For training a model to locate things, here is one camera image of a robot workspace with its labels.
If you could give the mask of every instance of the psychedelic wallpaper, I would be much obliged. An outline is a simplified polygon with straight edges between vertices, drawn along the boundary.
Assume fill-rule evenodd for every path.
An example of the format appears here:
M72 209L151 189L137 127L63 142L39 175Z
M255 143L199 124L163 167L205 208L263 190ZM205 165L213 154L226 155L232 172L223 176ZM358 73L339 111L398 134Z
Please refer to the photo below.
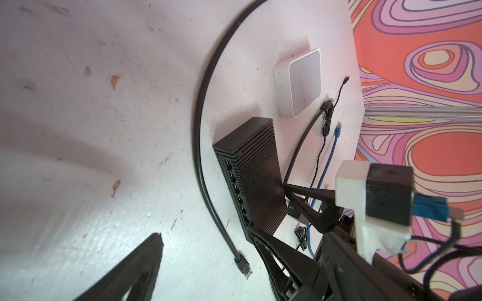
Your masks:
M365 106L482 107L481 0L350 0ZM417 191L466 212L460 244L482 245L482 120L365 117L355 159L412 166ZM414 235L447 240L450 224L414 217ZM408 268L437 246L408 245ZM393 264L396 257L381 252ZM422 282L425 270L414 277ZM444 265L447 299L482 284L482 258Z

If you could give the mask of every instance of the black network switch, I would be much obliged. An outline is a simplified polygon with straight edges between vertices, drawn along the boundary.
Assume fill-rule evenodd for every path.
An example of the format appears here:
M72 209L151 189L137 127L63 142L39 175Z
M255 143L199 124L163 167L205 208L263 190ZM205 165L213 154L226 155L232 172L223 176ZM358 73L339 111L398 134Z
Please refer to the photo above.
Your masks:
M250 223L273 235L287 212L273 120L253 117L213 148L246 239Z

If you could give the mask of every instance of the white table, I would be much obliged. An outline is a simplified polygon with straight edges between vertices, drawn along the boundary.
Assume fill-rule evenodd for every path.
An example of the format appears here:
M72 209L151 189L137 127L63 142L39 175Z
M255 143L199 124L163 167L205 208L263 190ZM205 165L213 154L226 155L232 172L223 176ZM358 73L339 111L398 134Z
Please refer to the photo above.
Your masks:
M152 232L164 241L153 300L273 299L212 144L252 116L273 118L284 176L322 98L335 98L348 74L325 148L330 151L341 121L322 187L334 189L341 161L354 158L364 108L347 1L270 0L235 34L206 97L201 152L213 203L253 269L246 280L202 201L191 124L208 57L249 2L0 4L0 294L5 300L71 300ZM280 118L274 65L318 47L323 97L296 119ZM119 77L115 89L112 76ZM309 184L320 130L318 122L291 183ZM295 226L287 217L275 236L295 246ZM313 231L314 248L319 239Z

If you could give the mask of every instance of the colorful patterned wall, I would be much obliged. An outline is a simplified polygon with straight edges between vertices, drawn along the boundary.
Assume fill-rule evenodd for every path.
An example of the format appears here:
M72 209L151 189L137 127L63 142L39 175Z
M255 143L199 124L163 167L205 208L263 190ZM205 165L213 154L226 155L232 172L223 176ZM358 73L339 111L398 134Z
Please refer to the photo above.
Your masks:
M367 106L482 106L482 1L349 0Z
M365 106L482 106L481 0L349 0ZM365 117L355 159L414 168L417 191L463 208L460 244L482 245L482 121ZM414 235L447 240L450 224L414 217ZM408 268L438 246L409 244ZM396 257L380 252L394 264ZM425 271L414 277L422 282ZM482 284L482 258L444 265L442 297Z

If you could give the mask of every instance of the blue connector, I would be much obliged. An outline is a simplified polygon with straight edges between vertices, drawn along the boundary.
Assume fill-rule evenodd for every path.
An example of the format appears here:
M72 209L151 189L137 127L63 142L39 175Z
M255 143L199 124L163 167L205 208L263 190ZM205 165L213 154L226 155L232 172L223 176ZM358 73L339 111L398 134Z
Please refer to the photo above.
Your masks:
M442 196L426 196L414 194L413 215L446 222L450 216L447 198Z
M341 132L341 123L339 122L335 128L335 137L340 137L340 132Z

